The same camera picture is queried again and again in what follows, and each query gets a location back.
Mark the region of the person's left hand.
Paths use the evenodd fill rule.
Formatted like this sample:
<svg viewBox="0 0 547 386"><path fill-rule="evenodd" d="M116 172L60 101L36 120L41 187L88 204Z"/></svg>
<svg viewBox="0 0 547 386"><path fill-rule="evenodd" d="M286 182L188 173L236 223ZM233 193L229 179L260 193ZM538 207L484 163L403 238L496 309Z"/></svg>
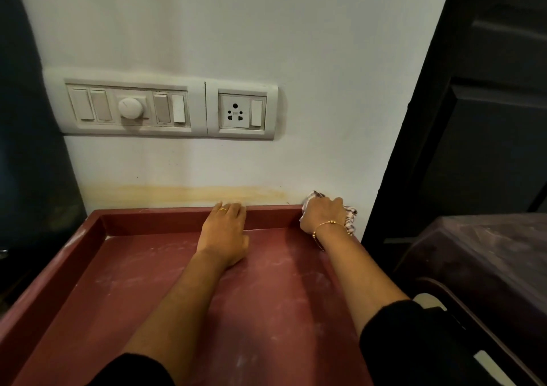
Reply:
<svg viewBox="0 0 547 386"><path fill-rule="evenodd" d="M217 203L202 226L196 252L215 257L225 269L238 263L246 216L246 207L240 203Z"/></svg>

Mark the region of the person's right hand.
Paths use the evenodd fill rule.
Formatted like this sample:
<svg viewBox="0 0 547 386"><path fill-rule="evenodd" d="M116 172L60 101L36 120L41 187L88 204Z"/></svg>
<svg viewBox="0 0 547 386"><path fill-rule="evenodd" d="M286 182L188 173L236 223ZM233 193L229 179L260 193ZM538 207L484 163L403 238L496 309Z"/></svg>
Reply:
<svg viewBox="0 0 547 386"><path fill-rule="evenodd" d="M346 210L341 197L335 199L313 197L309 200L307 206L311 208L314 227L314 232L309 235L321 238L323 235L332 233L332 231L347 233L345 227Z"/></svg>

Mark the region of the checked cleaning cloth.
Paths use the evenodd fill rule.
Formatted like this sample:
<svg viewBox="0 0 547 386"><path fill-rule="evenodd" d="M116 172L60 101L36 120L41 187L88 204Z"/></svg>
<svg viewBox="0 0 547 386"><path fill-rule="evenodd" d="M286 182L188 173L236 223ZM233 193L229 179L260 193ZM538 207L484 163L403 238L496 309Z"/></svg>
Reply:
<svg viewBox="0 0 547 386"><path fill-rule="evenodd" d="M312 191L311 193L309 193L303 200L303 203L302 203L302 206L306 206L309 202L309 200L313 197L328 197L326 196L324 193L321 193L321 192L318 192L318 191ZM355 221L355 218L357 216L357 210L356 208L354 207L351 207L351 206L348 206L345 204L345 202L343 202L343 206L346 210L346 222L345 222L345 227L347 229L347 233L349 235L352 235L354 234L355 232L355 225L354 225L354 221Z"/></svg>

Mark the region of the person's left forearm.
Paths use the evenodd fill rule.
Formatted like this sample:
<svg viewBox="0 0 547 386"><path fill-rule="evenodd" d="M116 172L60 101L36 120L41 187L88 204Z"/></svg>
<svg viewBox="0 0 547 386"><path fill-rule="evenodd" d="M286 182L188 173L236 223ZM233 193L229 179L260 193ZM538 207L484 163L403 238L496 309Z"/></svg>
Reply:
<svg viewBox="0 0 547 386"><path fill-rule="evenodd" d="M180 278L130 338L124 352L152 358L167 370L175 386L183 386L222 274L247 251L246 247L196 251Z"/></svg>

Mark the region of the person's right forearm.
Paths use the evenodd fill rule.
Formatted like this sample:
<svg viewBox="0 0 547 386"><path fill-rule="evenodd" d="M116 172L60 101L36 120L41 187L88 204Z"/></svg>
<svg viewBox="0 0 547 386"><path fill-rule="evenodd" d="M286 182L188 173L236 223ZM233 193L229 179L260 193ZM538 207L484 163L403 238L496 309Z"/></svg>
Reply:
<svg viewBox="0 0 547 386"><path fill-rule="evenodd" d="M332 263L357 334L382 308L409 300L353 236L332 231L316 239Z"/></svg>

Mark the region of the red rimmed table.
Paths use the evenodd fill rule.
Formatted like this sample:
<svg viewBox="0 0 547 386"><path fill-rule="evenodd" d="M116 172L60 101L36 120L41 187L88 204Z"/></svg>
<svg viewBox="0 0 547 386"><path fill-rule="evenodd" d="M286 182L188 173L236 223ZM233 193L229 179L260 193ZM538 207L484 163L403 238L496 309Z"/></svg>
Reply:
<svg viewBox="0 0 547 386"><path fill-rule="evenodd" d="M210 208L96 210L0 319L0 386L82 386L121 354L195 253ZM188 385L373 386L299 205L250 206Z"/></svg>

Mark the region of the white power socket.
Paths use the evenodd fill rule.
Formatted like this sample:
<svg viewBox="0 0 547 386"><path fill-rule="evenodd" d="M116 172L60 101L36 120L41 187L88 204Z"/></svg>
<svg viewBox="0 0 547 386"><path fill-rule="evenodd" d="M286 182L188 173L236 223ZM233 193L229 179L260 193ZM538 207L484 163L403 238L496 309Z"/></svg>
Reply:
<svg viewBox="0 0 547 386"><path fill-rule="evenodd" d="M220 128L250 128L250 103L247 96L219 95Z"/></svg>

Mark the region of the white socket panel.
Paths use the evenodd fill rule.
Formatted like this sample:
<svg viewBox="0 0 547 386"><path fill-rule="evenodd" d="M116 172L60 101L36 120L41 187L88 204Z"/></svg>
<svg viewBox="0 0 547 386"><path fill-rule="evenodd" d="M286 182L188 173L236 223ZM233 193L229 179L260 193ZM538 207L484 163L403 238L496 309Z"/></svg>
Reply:
<svg viewBox="0 0 547 386"><path fill-rule="evenodd" d="M210 137L272 141L275 137L278 109L277 85L206 79L207 130ZM247 96L263 101L262 127L220 128L219 95Z"/></svg>

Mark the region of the person's black right sleeve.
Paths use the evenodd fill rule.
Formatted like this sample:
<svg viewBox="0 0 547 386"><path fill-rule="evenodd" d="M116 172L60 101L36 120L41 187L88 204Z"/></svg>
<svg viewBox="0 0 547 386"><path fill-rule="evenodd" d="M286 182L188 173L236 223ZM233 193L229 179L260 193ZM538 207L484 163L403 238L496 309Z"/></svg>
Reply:
<svg viewBox="0 0 547 386"><path fill-rule="evenodd" d="M374 386L498 386L454 328L439 307L412 300L383 307L359 338Z"/></svg>

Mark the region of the white round regulator knob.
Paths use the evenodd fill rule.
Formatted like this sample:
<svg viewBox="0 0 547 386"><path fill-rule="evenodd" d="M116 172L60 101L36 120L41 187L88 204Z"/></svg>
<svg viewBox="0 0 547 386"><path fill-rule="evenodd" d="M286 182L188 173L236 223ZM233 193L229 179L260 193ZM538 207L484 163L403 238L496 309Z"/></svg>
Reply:
<svg viewBox="0 0 547 386"><path fill-rule="evenodd" d="M122 98L118 102L118 111L123 119L137 120L143 117L144 105L136 98Z"/></svg>

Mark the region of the dark brown plastic chair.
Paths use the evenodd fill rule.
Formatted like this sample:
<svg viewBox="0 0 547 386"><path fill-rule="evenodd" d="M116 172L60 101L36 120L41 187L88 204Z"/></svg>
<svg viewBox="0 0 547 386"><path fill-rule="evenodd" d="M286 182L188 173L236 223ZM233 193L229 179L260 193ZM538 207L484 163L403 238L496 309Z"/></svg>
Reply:
<svg viewBox="0 0 547 386"><path fill-rule="evenodd" d="M547 213L440 217L394 267L519 386L547 386Z"/></svg>

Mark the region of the dark wooden door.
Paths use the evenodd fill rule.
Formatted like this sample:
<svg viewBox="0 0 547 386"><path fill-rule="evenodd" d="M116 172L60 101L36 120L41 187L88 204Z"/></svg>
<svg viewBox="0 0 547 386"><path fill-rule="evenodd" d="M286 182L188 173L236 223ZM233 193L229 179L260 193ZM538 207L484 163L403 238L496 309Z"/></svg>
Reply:
<svg viewBox="0 0 547 386"><path fill-rule="evenodd" d="M547 0L446 0L362 242L547 213Z"/></svg>

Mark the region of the dark cabinet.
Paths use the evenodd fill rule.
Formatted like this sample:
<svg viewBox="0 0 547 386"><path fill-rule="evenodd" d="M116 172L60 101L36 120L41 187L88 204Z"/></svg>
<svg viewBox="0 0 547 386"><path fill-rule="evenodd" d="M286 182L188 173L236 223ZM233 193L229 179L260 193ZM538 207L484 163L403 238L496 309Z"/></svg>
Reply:
<svg viewBox="0 0 547 386"><path fill-rule="evenodd" d="M0 319L85 218L23 0L0 0Z"/></svg>

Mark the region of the white plastic object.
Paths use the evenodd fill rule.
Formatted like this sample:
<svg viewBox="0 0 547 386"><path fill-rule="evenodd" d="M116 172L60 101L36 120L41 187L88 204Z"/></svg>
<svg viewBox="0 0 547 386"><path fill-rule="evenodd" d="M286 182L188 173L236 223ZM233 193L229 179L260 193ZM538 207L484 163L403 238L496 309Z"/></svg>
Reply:
<svg viewBox="0 0 547 386"><path fill-rule="evenodd" d="M449 313L447 307L440 300L428 293L420 293L414 297L414 302L428 310L437 321L456 336L460 343L474 355L475 360L493 377L501 386L517 386L498 364L486 353L480 350L469 330L466 330L455 317Z"/></svg>

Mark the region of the white wide switch panel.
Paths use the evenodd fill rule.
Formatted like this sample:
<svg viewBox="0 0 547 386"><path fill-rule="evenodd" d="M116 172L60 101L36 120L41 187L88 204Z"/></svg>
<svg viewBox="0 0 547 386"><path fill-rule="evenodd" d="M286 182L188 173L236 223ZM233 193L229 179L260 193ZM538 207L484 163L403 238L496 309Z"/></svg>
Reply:
<svg viewBox="0 0 547 386"><path fill-rule="evenodd" d="M66 135L134 135L134 136L207 136L205 80L150 72L121 72L83 67L46 67L43 70L46 92L54 117ZM95 111L94 121L78 121L68 93L68 86L90 90L105 90L113 121L100 122ZM154 93L165 93L171 123L158 123L154 108ZM186 123L175 124L172 94L184 95ZM122 98L136 98L144 105L144 115L137 120L121 118L118 102Z"/></svg>

